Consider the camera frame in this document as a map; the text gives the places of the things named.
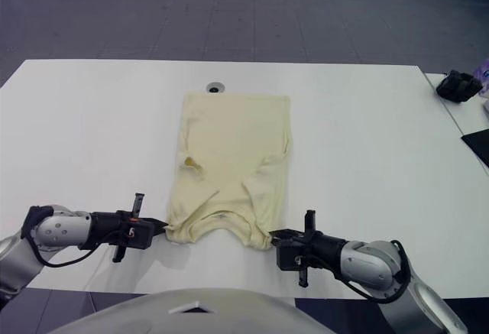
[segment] yellow t-shirt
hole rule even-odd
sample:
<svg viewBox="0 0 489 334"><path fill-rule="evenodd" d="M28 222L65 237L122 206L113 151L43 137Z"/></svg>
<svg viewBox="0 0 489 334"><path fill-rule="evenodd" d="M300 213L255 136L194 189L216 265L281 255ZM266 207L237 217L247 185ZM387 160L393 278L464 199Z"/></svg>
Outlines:
<svg viewBox="0 0 489 334"><path fill-rule="evenodd" d="M183 103L167 237L195 242L213 229L270 247L280 228L290 149L286 96L189 94Z"/></svg>

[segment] black bag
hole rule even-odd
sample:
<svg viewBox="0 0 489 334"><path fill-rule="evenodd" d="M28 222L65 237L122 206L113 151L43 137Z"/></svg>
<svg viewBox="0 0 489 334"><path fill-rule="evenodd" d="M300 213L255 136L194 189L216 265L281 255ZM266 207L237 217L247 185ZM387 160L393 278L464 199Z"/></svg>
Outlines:
<svg viewBox="0 0 489 334"><path fill-rule="evenodd" d="M436 93L452 102L465 102L482 89L482 83L467 73L451 70L436 87Z"/></svg>

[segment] gray floor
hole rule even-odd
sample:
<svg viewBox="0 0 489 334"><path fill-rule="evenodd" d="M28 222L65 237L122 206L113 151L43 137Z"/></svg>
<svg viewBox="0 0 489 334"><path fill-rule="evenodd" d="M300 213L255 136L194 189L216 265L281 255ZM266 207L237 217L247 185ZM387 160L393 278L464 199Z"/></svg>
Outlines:
<svg viewBox="0 0 489 334"><path fill-rule="evenodd" d="M416 64L489 57L489 0L0 0L0 85L25 59Z"/></svg>

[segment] folded shirt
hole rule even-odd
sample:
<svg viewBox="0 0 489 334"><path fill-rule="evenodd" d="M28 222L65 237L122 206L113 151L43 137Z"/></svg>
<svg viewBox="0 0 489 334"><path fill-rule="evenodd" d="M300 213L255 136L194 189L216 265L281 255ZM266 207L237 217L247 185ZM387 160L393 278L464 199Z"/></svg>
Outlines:
<svg viewBox="0 0 489 334"><path fill-rule="evenodd" d="M167 237L196 242L214 229L270 247L280 228L290 150L286 96L189 94L180 121Z"/></svg>

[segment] black object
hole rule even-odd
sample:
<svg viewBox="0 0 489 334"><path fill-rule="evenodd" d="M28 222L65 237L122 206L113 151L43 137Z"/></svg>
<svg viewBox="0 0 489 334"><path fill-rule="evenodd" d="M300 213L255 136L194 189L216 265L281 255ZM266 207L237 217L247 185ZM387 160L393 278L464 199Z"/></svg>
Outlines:
<svg viewBox="0 0 489 334"><path fill-rule="evenodd" d="M164 233L167 225L153 218L138 218L144 194L137 193L131 212L118 210L115 213L94 212L90 213L91 223L88 238L85 243L78 246L80 250L89 250L81 258L67 261L61 264L51 264L46 261L39 252L37 245L31 236L32 229L43 219L53 215L52 206L32 206L25 217L21 229L21 238L26 238L36 259L50 268L66 267L78 263L89 257L100 245L108 243L116 245L115 255L112 261L120 262L125 255L126 248L146 249L151 246L154 236Z"/></svg>
<svg viewBox="0 0 489 334"><path fill-rule="evenodd" d="M108 233L119 232L111 238L105 238L109 245L116 245L112 261L118 263L125 256L126 248L144 250L151 246L153 237L164 233L167 225L153 218L139 218L144 194L136 193L132 211L118 210L115 213L94 212L89 237L80 250L92 250Z"/></svg>
<svg viewBox="0 0 489 334"><path fill-rule="evenodd" d="M272 245L277 248L277 266L282 271L299 271L299 285L307 287L307 268L323 268L321 261L340 270L340 255L347 243L341 238L316 231L316 211L304 216L304 232L280 229L270 232Z"/></svg>
<svg viewBox="0 0 489 334"><path fill-rule="evenodd" d="M436 87L440 97L452 102L465 102L482 89L482 83L467 73L451 70L450 74Z"/></svg>
<svg viewBox="0 0 489 334"><path fill-rule="evenodd" d="M461 139L489 167L489 129L464 135Z"/></svg>
<svg viewBox="0 0 489 334"><path fill-rule="evenodd" d="M343 246L348 241L324 235L316 231L316 211L308 210L304 217L304 232L293 229L280 229L270 232L272 245L277 248L277 266L282 271L299 271L299 285L307 287L307 268L322 268L331 271L336 280L363 298L374 303L391 303L406 291L410 280L410 265L403 246L397 240L390 243L397 247L401 259L400 270L393 276L401 285L392 296L376 298L350 284L341 271Z"/></svg>

